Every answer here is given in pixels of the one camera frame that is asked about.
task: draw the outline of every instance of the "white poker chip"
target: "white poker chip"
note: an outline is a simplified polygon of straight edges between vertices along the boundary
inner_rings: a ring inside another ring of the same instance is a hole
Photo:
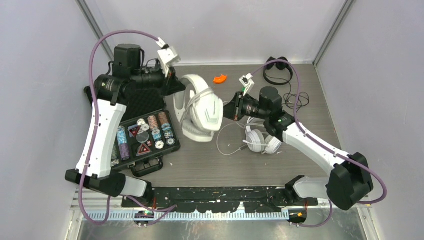
[[[140,119],[137,120],[138,126],[143,126],[145,124],[146,124],[146,121],[143,118],[140,118]]]
[[[141,125],[141,129],[142,129],[143,131],[148,131],[148,130],[150,129],[150,127],[149,127],[149,125],[148,125],[148,124],[143,124],[143,125]]]
[[[155,147],[156,149],[163,149],[163,148],[164,148],[164,146],[165,146],[165,143],[164,143],[163,141],[157,141],[157,142],[154,144],[154,147]]]
[[[161,134],[161,131],[159,129],[156,129],[154,131],[151,132],[152,135],[158,135]]]

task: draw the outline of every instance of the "metal floor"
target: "metal floor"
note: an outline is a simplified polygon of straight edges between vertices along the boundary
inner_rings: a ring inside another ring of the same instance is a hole
[[[318,224],[327,218],[328,208],[308,209],[306,224]],[[107,222],[94,226],[84,221],[79,240],[364,240],[367,239],[358,208],[335,209],[331,220],[318,228],[292,225],[287,221],[164,221],[147,228],[134,222]]]

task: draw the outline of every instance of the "orange connector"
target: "orange connector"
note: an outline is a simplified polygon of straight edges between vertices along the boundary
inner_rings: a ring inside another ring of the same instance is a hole
[[[213,78],[214,84],[223,84],[227,80],[227,75],[216,76]]]

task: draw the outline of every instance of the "white wall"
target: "white wall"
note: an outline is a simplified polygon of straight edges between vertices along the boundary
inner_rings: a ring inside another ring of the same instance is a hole
[[[60,240],[90,123],[83,96],[96,38],[77,4],[0,3],[0,239]],[[107,70],[97,54],[94,74]]]
[[[344,0],[86,0],[103,33],[135,29],[174,46],[181,63],[263,63],[269,56],[311,63]],[[109,44],[157,46],[121,35]]]
[[[318,65],[341,145],[387,184],[383,239],[424,235],[423,23],[422,0],[356,1]]]

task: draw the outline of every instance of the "table surface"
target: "table surface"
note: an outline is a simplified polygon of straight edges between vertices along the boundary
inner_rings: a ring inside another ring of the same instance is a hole
[[[256,70],[258,65],[224,65],[224,66],[179,66],[176,67],[178,77],[186,74],[197,74],[205,79],[223,101],[231,101],[235,92],[240,91],[242,85],[239,78]],[[339,148],[339,140],[334,130],[327,103],[321,88],[315,68],[311,64],[295,66],[301,83],[301,91],[307,92],[310,104],[298,112],[301,123],[311,132],[329,144]],[[271,69],[269,76],[288,78],[288,71]],[[227,75],[223,84],[214,84],[214,77]],[[255,85],[250,95],[259,98],[261,88],[271,86],[267,83],[262,71],[253,78]],[[293,91],[297,89],[296,78],[291,81]],[[289,85],[274,86],[280,95],[289,92]],[[167,110],[171,114],[174,125],[178,125],[174,113],[172,96],[166,97]],[[240,122],[246,123],[248,117]],[[224,118],[222,127],[233,121]],[[248,148],[231,156],[224,156],[217,149],[217,133],[212,142],[194,142],[182,133],[180,127],[175,130],[180,139],[181,149],[163,157],[164,166],[161,170],[142,177],[152,182],[155,187],[224,187],[224,186],[283,186],[298,175],[308,177],[324,177],[324,171],[312,160],[292,146],[282,144],[278,154],[260,154]],[[244,145],[246,139],[244,129],[236,124],[226,127],[219,136],[219,148],[224,153],[232,153]],[[131,171],[123,173],[132,176]]]

